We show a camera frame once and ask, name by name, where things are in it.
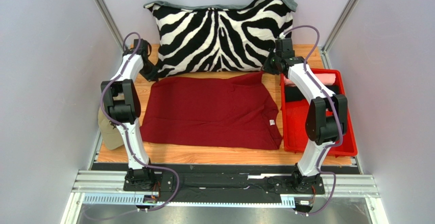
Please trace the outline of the dark red t shirt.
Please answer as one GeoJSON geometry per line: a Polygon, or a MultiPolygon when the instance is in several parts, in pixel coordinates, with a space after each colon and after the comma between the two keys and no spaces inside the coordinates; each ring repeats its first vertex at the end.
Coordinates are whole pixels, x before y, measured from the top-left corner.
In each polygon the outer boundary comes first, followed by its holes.
{"type": "Polygon", "coordinates": [[[151,87],[145,142],[277,150],[278,108],[260,72],[229,79],[165,78],[151,87]]]}

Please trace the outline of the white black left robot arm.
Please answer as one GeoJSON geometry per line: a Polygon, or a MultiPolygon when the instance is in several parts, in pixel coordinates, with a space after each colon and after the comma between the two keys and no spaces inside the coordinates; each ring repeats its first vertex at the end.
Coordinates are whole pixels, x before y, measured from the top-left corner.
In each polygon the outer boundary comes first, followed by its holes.
{"type": "Polygon", "coordinates": [[[158,69],[149,61],[151,50],[147,41],[135,39],[133,47],[124,50],[122,64],[115,76],[101,83],[103,114],[119,130],[127,150],[129,163],[125,182],[130,186],[154,185],[156,182],[140,134],[141,105],[134,86],[138,75],[149,82],[158,80],[158,69]]]}

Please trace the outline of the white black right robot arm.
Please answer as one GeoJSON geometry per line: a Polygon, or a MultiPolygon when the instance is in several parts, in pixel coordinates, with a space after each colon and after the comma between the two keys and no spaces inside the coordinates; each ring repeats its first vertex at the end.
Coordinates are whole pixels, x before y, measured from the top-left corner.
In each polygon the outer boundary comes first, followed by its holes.
{"type": "Polygon", "coordinates": [[[327,153],[343,142],[347,129],[347,98],[328,89],[312,72],[306,59],[295,55],[290,38],[275,40],[261,70],[285,75],[309,104],[305,122],[308,143],[292,172],[291,181],[294,191],[306,192],[319,184],[321,165],[327,153]]]}

